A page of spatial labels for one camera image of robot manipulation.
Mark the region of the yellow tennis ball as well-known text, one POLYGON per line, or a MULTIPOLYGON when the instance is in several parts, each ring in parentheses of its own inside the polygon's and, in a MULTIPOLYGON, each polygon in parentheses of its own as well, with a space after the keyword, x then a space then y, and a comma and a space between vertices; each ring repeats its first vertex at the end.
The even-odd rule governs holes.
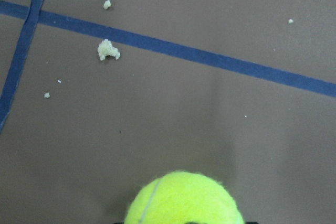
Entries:
POLYGON ((235 200, 216 180, 175 171, 145 185, 124 223, 244 223, 235 200))

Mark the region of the large yellow fuzz crumb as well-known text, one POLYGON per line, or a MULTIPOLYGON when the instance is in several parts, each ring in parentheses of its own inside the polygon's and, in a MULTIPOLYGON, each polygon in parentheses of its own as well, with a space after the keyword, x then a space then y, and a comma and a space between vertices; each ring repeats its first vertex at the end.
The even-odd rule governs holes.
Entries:
POLYGON ((104 61, 106 57, 114 57, 115 60, 118 60, 121 57, 121 54, 118 48, 112 45, 112 42, 108 39, 104 39, 97 48, 98 57, 101 61, 104 61))

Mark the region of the small yellow fuzz crumb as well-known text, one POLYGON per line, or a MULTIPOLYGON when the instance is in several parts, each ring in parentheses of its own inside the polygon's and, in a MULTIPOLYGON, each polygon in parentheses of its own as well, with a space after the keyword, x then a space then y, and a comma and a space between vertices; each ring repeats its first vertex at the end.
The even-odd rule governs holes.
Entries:
POLYGON ((107 10, 107 9, 109 9, 111 7, 111 2, 110 2, 110 0, 106 0, 105 2, 104 2, 104 4, 103 4, 103 9, 104 10, 107 10))

